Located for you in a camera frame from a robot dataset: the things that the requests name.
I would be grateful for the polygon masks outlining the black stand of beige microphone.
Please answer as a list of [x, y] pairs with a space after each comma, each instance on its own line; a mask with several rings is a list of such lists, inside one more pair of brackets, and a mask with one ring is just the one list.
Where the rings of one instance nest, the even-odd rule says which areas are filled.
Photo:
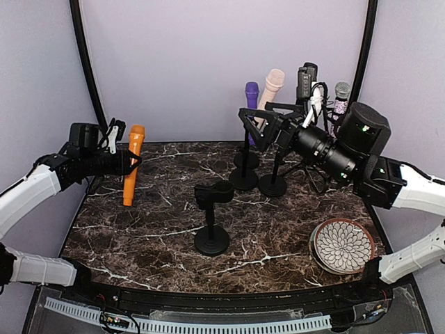
[[249, 191], [257, 186], [258, 177], [257, 174], [247, 168], [247, 157], [250, 151], [249, 131], [246, 127], [244, 136], [244, 158], [243, 167], [236, 168], [229, 175], [229, 181], [234, 185], [234, 188], [240, 191]]

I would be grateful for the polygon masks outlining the beige pink microphone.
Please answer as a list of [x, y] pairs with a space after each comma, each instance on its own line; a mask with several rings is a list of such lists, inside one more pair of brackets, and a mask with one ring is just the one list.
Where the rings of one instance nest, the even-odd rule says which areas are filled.
[[258, 110], [264, 110], [267, 102], [273, 102], [276, 94], [284, 86], [285, 73], [277, 68], [272, 69], [266, 76], [265, 87], [257, 105]]

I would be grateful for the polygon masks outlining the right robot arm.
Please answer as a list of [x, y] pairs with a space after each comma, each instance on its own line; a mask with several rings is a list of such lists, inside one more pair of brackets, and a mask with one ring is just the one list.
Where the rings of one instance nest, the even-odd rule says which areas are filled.
[[444, 215], [444, 180], [382, 156], [391, 136], [389, 122], [366, 104], [352, 103], [334, 135], [306, 123], [298, 105], [269, 102], [264, 110], [241, 108], [238, 116], [260, 151], [278, 145], [276, 161], [295, 152], [338, 184], [352, 184], [354, 194], [370, 205]]

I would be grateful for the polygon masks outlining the orange microphone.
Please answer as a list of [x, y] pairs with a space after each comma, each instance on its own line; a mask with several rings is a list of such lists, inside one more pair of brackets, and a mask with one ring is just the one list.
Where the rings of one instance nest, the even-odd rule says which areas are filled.
[[[142, 125], [133, 125], [129, 134], [129, 150], [139, 156], [144, 139], [145, 127]], [[134, 201], [138, 170], [136, 164], [138, 164], [138, 160], [131, 159], [131, 167], [133, 167], [133, 170], [124, 180], [123, 205], [127, 207], [132, 206]]]

